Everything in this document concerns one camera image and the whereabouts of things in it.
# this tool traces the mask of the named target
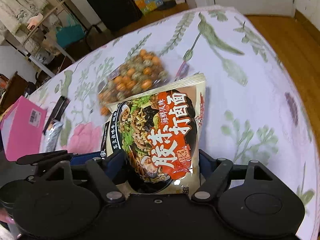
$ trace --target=pink flower pattern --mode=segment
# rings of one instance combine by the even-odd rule
[[[93,127],[92,122],[79,124],[73,131],[66,149],[69,153],[85,154],[100,150],[101,126]]]

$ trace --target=teal bag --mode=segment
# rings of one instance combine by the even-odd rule
[[[68,23],[67,27],[56,28],[57,43],[63,48],[85,37],[84,30],[73,15],[69,15]]]

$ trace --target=bed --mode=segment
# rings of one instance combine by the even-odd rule
[[[204,73],[206,102],[199,148],[237,164],[256,159],[301,198],[297,236],[319,232],[319,159],[301,98],[285,67],[250,21],[234,8],[196,8],[119,37],[49,80],[29,99],[49,115],[61,95],[71,102],[57,150],[100,150],[99,83],[140,49],[155,51],[171,76],[183,61]]]

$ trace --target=black suitcase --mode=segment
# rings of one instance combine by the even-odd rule
[[[111,31],[118,31],[142,17],[142,12],[133,0],[87,1],[101,21]]]

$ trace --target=plastic bag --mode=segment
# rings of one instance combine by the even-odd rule
[[[69,15],[68,23],[69,26],[67,27],[57,27],[57,42],[63,48],[83,39],[85,36],[84,30],[73,15]]]
[[[125,151],[130,193],[186,193],[199,187],[198,138],[205,77],[197,74],[108,105],[103,157]]]
[[[98,94],[101,114],[110,113],[106,104],[121,101],[163,85],[168,80],[168,72],[164,69],[159,57],[153,52],[142,49],[138,55],[128,59],[108,76],[107,84]]]

